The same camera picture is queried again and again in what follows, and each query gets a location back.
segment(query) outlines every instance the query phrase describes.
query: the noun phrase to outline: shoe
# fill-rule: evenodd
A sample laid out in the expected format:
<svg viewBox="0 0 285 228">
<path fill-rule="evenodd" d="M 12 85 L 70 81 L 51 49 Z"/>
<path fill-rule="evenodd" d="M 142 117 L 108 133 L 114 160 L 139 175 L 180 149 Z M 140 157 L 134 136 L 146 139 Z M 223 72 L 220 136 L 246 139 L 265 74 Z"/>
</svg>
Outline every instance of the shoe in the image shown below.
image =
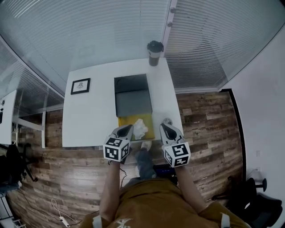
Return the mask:
<svg viewBox="0 0 285 228">
<path fill-rule="evenodd" d="M 142 142 L 141 148 L 146 148 L 146 150 L 149 151 L 151 149 L 151 144 L 151 141 L 144 141 Z"/>
</svg>

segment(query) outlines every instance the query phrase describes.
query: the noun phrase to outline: yellow tray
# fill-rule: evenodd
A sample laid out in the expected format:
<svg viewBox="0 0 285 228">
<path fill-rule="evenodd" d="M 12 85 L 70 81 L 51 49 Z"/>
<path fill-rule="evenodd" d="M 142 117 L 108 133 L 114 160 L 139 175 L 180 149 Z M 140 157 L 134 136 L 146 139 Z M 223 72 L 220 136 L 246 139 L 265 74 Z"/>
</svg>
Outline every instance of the yellow tray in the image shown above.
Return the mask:
<svg viewBox="0 0 285 228">
<path fill-rule="evenodd" d="M 151 113 L 138 114 L 138 115 L 132 115 L 132 116 L 125 116 L 125 117 L 118 117 L 119 126 L 135 124 L 138 119 L 142 119 L 144 124 L 148 128 L 148 131 L 146 132 L 146 134 L 140 140 L 155 138 L 155 133 L 154 133 L 154 130 L 153 130 Z"/>
</svg>

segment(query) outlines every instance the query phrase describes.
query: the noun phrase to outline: rustic wood paneling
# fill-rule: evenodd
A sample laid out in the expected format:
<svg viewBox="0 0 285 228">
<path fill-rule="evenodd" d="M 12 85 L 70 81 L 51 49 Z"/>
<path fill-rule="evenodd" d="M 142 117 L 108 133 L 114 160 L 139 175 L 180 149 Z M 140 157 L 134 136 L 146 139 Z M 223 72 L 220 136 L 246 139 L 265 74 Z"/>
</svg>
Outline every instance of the rustic wood paneling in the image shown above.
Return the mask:
<svg viewBox="0 0 285 228">
<path fill-rule="evenodd" d="M 191 149 L 188 170 L 209 204 L 213 195 L 229 187 L 228 176 L 241 180 L 241 143 L 232 102 L 228 93 L 178 94 L 177 100 L 184 137 Z M 39 159 L 38 164 L 30 165 L 39 181 L 27 178 L 21 190 L 8 193 L 8 199 L 28 227 L 62 227 L 62 222 L 47 215 L 58 218 L 52 198 L 60 210 L 78 222 L 99 208 L 107 172 L 102 146 L 63 148 L 61 134 L 62 110 L 47 113 L 46 149 L 41 148 L 40 132 L 20 129 L 19 141 L 30 143 L 28 154 Z M 165 163 L 160 142 L 153 143 L 151 154 L 155 164 Z M 135 167 L 133 152 L 122 165 L 128 175 L 124 184 L 137 176 Z"/>
</svg>

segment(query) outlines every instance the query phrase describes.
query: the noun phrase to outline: power cord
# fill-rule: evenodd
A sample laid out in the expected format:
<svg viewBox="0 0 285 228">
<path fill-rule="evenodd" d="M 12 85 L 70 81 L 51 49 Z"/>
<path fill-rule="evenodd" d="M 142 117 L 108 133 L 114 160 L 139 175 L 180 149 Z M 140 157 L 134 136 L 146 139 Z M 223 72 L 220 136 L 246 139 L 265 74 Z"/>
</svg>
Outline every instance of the power cord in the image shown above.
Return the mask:
<svg viewBox="0 0 285 228">
<path fill-rule="evenodd" d="M 52 198 L 52 205 L 53 205 L 54 209 L 56 209 L 56 210 L 58 211 L 60 217 L 61 217 L 61 213 L 62 213 L 62 214 L 65 214 L 64 212 L 62 212 L 61 210 L 59 210 L 58 205 L 57 205 L 57 201 L 56 201 L 55 199 L 53 199 L 53 198 Z M 80 222 L 77 222 L 77 221 L 75 221 L 73 218 L 71 218 L 69 215 L 67 215 L 67 214 L 65 214 L 65 215 L 66 215 L 67 217 L 69 217 L 72 221 L 75 222 L 75 224 L 72 224 L 72 225 L 70 225 L 70 226 L 78 225 L 78 224 L 80 224 L 80 223 L 83 221 L 83 220 L 81 220 Z"/>
<path fill-rule="evenodd" d="M 25 200 L 27 201 L 27 203 L 28 203 L 28 205 L 30 206 L 31 209 L 33 209 L 33 210 L 35 210 L 35 211 L 38 211 L 38 212 L 41 212 L 41 213 L 43 213 L 43 214 L 46 214 L 46 215 L 48 215 L 49 217 L 56 219 L 57 221 L 62 221 L 61 219 L 57 219 L 56 217 L 51 216 L 50 214 L 48 214 L 47 212 L 45 212 L 45 211 L 43 211 L 43 210 L 39 210 L 39 209 L 37 209 L 37 208 L 32 207 L 31 204 L 30 204 L 30 202 L 28 201 L 27 197 L 26 197 L 25 194 L 22 192 L 22 190 L 21 190 L 21 189 L 19 189 L 19 190 L 20 190 L 20 192 L 22 193 L 22 195 L 24 196 Z M 56 210 L 58 210 L 60 217 L 61 217 L 61 213 L 62 213 L 62 214 L 65 214 L 64 212 L 62 212 L 62 211 L 60 211 L 60 210 L 58 209 L 57 201 L 56 201 L 55 199 L 52 199 L 52 205 L 53 205 L 53 207 L 54 207 Z M 73 220 L 73 221 L 75 222 L 75 224 L 72 224 L 72 225 L 70 225 L 70 226 L 78 225 L 78 224 L 80 224 L 80 223 L 83 221 L 83 220 L 81 220 L 80 222 L 77 222 L 77 221 L 75 221 L 73 218 L 71 218 L 69 215 L 67 215 L 67 214 L 65 214 L 65 215 L 68 216 L 71 220 Z"/>
<path fill-rule="evenodd" d="M 123 177 L 122 182 L 121 182 L 121 186 L 120 186 L 120 189 L 122 189 L 124 178 L 127 177 L 128 175 L 126 174 L 126 171 L 124 171 L 123 169 L 120 168 L 120 170 L 122 170 L 125 173 L 125 176 Z"/>
<path fill-rule="evenodd" d="M 120 170 L 125 173 L 125 176 L 123 177 L 123 179 L 122 179 L 122 181 L 121 181 L 121 186 L 120 186 L 120 189 L 122 189 L 123 181 L 124 181 L 124 179 L 125 179 L 128 175 L 126 174 L 126 171 L 124 171 L 123 169 L 120 168 Z"/>
<path fill-rule="evenodd" d="M 34 210 L 36 210 L 36 211 L 38 211 L 38 212 L 42 212 L 42 213 L 48 215 L 49 217 L 52 217 L 52 218 L 56 219 L 57 221 L 60 221 L 60 219 L 57 219 L 56 217 L 51 216 L 50 214 L 48 214 L 48 213 L 45 212 L 45 211 L 42 211 L 42 210 L 33 208 L 33 207 L 31 206 L 30 202 L 28 201 L 28 199 L 26 198 L 25 194 L 22 192 L 22 190 L 21 190 L 21 189 L 19 189 L 19 190 L 20 190 L 20 192 L 23 194 L 24 198 L 26 199 L 26 201 L 27 201 L 27 203 L 28 203 L 28 205 L 30 206 L 31 209 L 34 209 Z"/>
<path fill-rule="evenodd" d="M 57 201 L 56 201 L 55 199 L 53 199 L 53 198 L 52 198 L 52 205 L 53 205 L 54 209 L 58 210 L 58 213 L 59 213 L 59 216 L 60 216 L 60 217 L 61 217 L 61 213 L 62 213 L 62 214 L 65 214 L 64 212 L 62 212 L 62 211 L 60 211 L 60 210 L 58 209 Z M 75 221 L 73 218 L 71 218 L 68 214 L 65 214 L 65 215 L 66 215 L 67 217 L 69 217 L 73 222 L 76 223 L 76 224 L 74 224 L 74 225 L 79 224 L 77 221 Z"/>
</svg>

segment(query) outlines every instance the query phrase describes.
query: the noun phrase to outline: travel mug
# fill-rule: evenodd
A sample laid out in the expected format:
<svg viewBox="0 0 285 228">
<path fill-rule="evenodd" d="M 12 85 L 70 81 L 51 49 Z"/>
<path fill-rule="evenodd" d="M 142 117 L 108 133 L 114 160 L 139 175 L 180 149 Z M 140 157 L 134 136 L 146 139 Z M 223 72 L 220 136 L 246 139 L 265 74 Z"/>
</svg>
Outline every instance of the travel mug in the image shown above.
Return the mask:
<svg viewBox="0 0 285 228">
<path fill-rule="evenodd" d="M 152 41 L 147 44 L 149 54 L 149 63 L 151 66 L 157 66 L 159 63 L 160 53 L 163 52 L 163 44 L 161 42 Z"/>
</svg>

